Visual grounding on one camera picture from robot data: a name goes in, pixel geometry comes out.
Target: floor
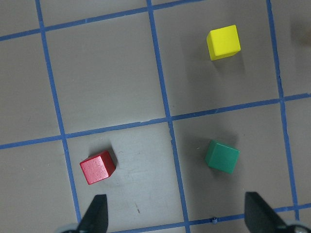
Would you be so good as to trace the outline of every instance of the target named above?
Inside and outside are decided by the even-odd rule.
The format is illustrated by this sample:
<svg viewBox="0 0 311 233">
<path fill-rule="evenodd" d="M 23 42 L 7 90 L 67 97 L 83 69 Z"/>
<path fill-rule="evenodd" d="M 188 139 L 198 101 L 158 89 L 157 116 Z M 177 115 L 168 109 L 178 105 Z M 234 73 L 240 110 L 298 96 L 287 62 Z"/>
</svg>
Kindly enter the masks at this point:
<svg viewBox="0 0 311 233">
<path fill-rule="evenodd" d="M 246 233 L 245 191 L 311 225 L 309 0 L 20 0 L 0 8 L 0 225 L 58 233 L 107 194 L 109 232 Z M 241 52 L 206 36 L 236 24 Z M 204 162 L 218 139 L 233 174 Z M 113 152 L 87 185 L 79 163 Z M 216 225 L 212 217 L 219 217 Z"/>
</svg>

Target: yellow cube's front face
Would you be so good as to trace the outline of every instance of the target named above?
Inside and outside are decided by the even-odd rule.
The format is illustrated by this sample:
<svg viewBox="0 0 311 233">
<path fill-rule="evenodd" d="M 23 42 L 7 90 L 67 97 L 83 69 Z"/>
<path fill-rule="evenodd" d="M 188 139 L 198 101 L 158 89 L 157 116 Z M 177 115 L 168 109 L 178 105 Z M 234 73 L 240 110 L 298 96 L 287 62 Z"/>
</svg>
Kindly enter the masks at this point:
<svg viewBox="0 0 311 233">
<path fill-rule="evenodd" d="M 229 57 L 241 50 L 237 26 L 215 29 L 207 36 L 207 45 L 212 61 Z"/>
</svg>

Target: red cube's side face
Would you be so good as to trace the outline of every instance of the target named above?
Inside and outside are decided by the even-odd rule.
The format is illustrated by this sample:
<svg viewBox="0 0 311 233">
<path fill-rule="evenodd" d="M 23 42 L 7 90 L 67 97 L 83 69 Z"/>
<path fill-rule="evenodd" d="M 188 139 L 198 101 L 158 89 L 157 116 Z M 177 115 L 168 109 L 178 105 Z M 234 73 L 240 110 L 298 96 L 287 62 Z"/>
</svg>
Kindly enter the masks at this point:
<svg viewBox="0 0 311 233">
<path fill-rule="evenodd" d="M 85 159 L 80 166 L 88 184 L 110 177 L 116 169 L 108 151 Z"/>
</svg>

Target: cube top face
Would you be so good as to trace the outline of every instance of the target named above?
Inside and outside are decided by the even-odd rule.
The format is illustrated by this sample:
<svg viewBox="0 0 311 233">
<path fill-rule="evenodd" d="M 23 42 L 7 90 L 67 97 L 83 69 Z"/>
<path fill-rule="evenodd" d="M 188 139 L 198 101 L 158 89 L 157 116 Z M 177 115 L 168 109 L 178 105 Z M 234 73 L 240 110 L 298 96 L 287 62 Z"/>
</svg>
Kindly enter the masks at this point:
<svg viewBox="0 0 311 233">
<path fill-rule="evenodd" d="M 212 140 L 205 158 L 209 167 L 231 174 L 237 163 L 240 151 L 216 140 Z"/>
<path fill-rule="evenodd" d="M 215 56 L 235 54 L 241 50 L 236 25 L 212 30 L 209 36 Z"/>
<path fill-rule="evenodd" d="M 107 151 L 85 159 L 80 166 L 88 184 L 110 177 L 116 169 Z"/>
</svg>

